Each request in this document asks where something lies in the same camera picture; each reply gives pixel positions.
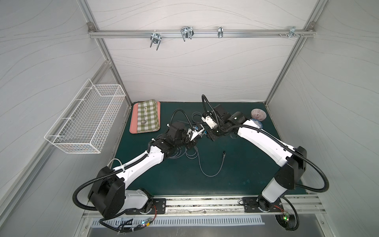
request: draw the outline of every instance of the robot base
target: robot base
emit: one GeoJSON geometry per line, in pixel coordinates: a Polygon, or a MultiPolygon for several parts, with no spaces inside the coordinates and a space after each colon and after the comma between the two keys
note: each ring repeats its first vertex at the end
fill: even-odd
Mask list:
{"type": "MultiPolygon", "coordinates": [[[[152,205],[157,208],[157,214],[165,214],[166,213],[166,199],[165,198],[154,198],[152,205]]],[[[154,208],[152,207],[148,213],[144,213],[143,209],[132,208],[129,209],[125,214],[126,215],[153,215],[155,213],[154,208]]]]}
{"type": "MultiPolygon", "coordinates": [[[[246,213],[259,213],[259,212],[264,212],[259,208],[259,203],[258,203],[258,197],[243,197],[243,206],[244,206],[244,211],[246,213]]],[[[274,207],[278,206],[283,209],[283,205],[280,201],[280,198],[276,199],[274,203],[272,203],[272,208],[268,210],[267,212],[281,212],[278,208],[274,207]]]]}

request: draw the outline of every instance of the ventilation grille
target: ventilation grille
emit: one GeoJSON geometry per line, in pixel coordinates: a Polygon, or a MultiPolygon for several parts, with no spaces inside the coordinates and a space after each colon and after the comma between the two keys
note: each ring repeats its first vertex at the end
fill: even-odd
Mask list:
{"type": "MultiPolygon", "coordinates": [[[[118,227],[130,220],[130,217],[119,217],[105,221],[108,225],[118,227]]],[[[146,217],[133,218],[132,227],[146,220],[146,217]]],[[[100,218],[94,218],[93,228],[104,227],[99,223],[100,218]]],[[[206,217],[157,217],[150,226],[246,226],[265,224],[260,215],[206,216],[206,217]]]]}

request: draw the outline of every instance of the aluminum rail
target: aluminum rail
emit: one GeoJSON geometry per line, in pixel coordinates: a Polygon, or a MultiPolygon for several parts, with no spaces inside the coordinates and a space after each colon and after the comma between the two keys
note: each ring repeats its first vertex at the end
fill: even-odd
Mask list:
{"type": "MultiPolygon", "coordinates": [[[[218,30],[193,30],[193,38],[218,38],[218,30]]],[[[91,38],[150,38],[152,33],[162,38],[182,38],[180,30],[97,30],[88,32],[91,38]]],[[[290,30],[223,30],[223,38],[287,38],[290,30]]],[[[295,30],[293,38],[314,37],[315,31],[295,30]]]]}
{"type": "MultiPolygon", "coordinates": [[[[166,213],[161,216],[191,215],[275,215],[280,211],[245,213],[239,204],[242,197],[258,195],[221,195],[221,196],[156,196],[166,198],[166,213]]],[[[316,194],[286,195],[298,214],[325,214],[326,211],[316,194]]],[[[293,213],[291,206],[282,199],[283,207],[293,213]]],[[[98,211],[84,211],[83,217],[102,217],[98,211]]]]}

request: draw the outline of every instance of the red wire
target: red wire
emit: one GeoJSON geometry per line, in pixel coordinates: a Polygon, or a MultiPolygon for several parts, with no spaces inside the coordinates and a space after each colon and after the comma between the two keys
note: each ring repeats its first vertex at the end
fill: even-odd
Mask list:
{"type": "Polygon", "coordinates": [[[153,207],[154,207],[154,209],[155,209],[155,216],[154,216],[152,222],[153,222],[153,221],[155,220],[155,218],[157,217],[157,208],[155,207],[155,205],[153,205],[153,207]]]}
{"type": "Polygon", "coordinates": [[[279,208],[282,212],[285,212],[283,209],[281,209],[281,208],[278,207],[277,205],[274,205],[274,207],[279,208]]]}

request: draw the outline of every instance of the pink tray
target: pink tray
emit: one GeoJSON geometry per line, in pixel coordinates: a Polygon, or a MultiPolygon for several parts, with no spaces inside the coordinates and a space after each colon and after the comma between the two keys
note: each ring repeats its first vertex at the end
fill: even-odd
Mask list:
{"type": "MultiPolygon", "coordinates": [[[[137,134],[137,120],[138,120],[138,104],[136,103],[133,105],[133,112],[132,112],[132,120],[130,122],[130,128],[129,131],[132,134],[137,134]]],[[[157,101],[157,109],[158,109],[158,121],[159,121],[159,128],[161,127],[161,102],[157,101]]]]}

